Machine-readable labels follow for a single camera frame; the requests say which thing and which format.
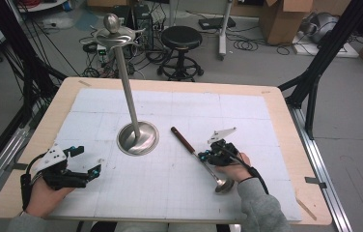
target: black stool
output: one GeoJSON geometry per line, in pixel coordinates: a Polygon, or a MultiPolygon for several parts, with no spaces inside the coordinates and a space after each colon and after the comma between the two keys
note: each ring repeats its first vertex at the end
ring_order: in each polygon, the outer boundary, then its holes
{"type": "Polygon", "coordinates": [[[194,75],[203,75],[205,73],[196,61],[184,56],[189,50],[198,47],[202,43],[202,35],[196,30],[186,26],[172,26],[163,31],[161,41],[172,51],[157,69],[157,74],[162,75],[164,73],[169,77],[168,80],[191,79],[194,82],[194,75]],[[172,56],[174,50],[179,52],[177,56],[172,56]],[[169,64],[170,60],[176,58],[178,59],[176,65],[169,64]],[[189,60],[192,65],[185,65],[185,60],[189,60]]]}

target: gray sleeve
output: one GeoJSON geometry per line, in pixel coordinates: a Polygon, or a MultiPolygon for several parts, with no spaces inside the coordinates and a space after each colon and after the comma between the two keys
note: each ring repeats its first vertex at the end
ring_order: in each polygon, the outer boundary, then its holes
{"type": "Polygon", "coordinates": [[[46,220],[24,214],[11,219],[7,232],[44,232],[45,230],[46,220]]]}
{"type": "Polygon", "coordinates": [[[251,178],[238,185],[241,210],[247,219],[241,224],[242,232],[292,231],[278,200],[265,194],[258,178],[251,178]]]}

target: white bracket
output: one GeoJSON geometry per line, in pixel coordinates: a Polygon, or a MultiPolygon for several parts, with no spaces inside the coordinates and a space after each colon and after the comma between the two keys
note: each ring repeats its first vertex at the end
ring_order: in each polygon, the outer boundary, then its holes
{"type": "Polygon", "coordinates": [[[236,131],[237,128],[231,128],[231,129],[226,129],[226,130],[215,130],[214,134],[211,136],[211,138],[208,140],[208,144],[211,144],[213,142],[219,141],[225,137],[227,137],[228,135],[230,135],[231,133],[233,133],[234,131],[236,131]]]}
{"type": "Polygon", "coordinates": [[[51,149],[49,149],[45,156],[43,156],[42,159],[40,159],[40,162],[37,164],[37,166],[34,168],[34,171],[39,172],[46,167],[50,167],[58,162],[61,162],[63,160],[66,160],[67,156],[65,155],[64,151],[58,146],[57,143],[55,143],[51,149]]]}

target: human hand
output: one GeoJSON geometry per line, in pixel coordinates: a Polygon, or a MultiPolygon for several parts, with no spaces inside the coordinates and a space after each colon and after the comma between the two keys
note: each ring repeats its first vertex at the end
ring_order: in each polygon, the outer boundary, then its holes
{"type": "MultiPolygon", "coordinates": [[[[249,166],[251,166],[250,158],[248,158],[247,155],[245,155],[245,153],[239,153],[237,156],[241,158],[249,166]]],[[[245,179],[252,177],[251,174],[248,173],[247,169],[240,163],[234,163],[228,166],[216,166],[215,170],[226,173],[227,176],[229,176],[231,179],[237,182],[241,182],[245,179]]]]}
{"type": "Polygon", "coordinates": [[[32,187],[31,199],[25,212],[38,218],[46,218],[75,188],[54,190],[40,177],[32,187]]]}

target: floor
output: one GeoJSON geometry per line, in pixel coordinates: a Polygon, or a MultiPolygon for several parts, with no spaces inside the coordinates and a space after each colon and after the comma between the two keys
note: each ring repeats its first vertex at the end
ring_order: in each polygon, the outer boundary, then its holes
{"type": "MultiPolygon", "coordinates": [[[[38,14],[37,18],[58,11],[38,14]]],[[[50,31],[48,35],[78,73],[82,73],[87,67],[87,56],[78,40],[90,36],[92,30],[89,25],[96,28],[102,26],[102,15],[92,14],[83,4],[78,4],[74,11],[68,13],[74,25],[70,29],[50,31]]],[[[200,16],[182,15],[183,17],[176,19],[176,24],[200,29],[197,24],[200,16]]],[[[235,18],[235,21],[237,27],[232,30],[238,31],[257,25],[257,20],[253,18],[235,18]]],[[[239,34],[253,39],[262,37],[259,28],[239,34]]],[[[278,86],[303,73],[313,60],[312,56],[295,55],[290,47],[289,54],[282,55],[277,52],[276,47],[260,45],[253,51],[239,50],[234,48],[233,42],[228,41],[227,56],[224,61],[220,61],[217,57],[217,34],[202,35],[202,45],[188,53],[205,70],[203,76],[196,78],[197,82],[278,86]]],[[[77,76],[52,44],[43,35],[40,38],[43,39],[43,46],[52,66],[62,73],[77,76]]],[[[357,42],[351,45],[357,50],[362,47],[357,42]]],[[[134,63],[142,57],[135,58],[134,63]]],[[[139,70],[146,64],[148,62],[144,60],[135,65],[135,69],[139,70]]],[[[166,81],[164,77],[156,74],[156,68],[157,65],[149,64],[130,78],[166,81]]],[[[0,134],[21,105],[18,86],[8,63],[4,61],[0,63],[0,134]]],[[[324,73],[318,91],[314,135],[352,230],[363,231],[363,60],[360,58],[336,58],[324,73]]],[[[8,174],[6,171],[2,174],[0,189],[8,174]]],[[[78,221],[52,221],[48,231],[76,231],[77,223],[78,221]]],[[[7,225],[7,220],[0,219],[0,231],[5,231],[7,225]]],[[[90,227],[91,223],[87,222],[82,231],[89,231],[90,227]]],[[[334,225],[294,225],[293,231],[336,229],[334,225]]]]}

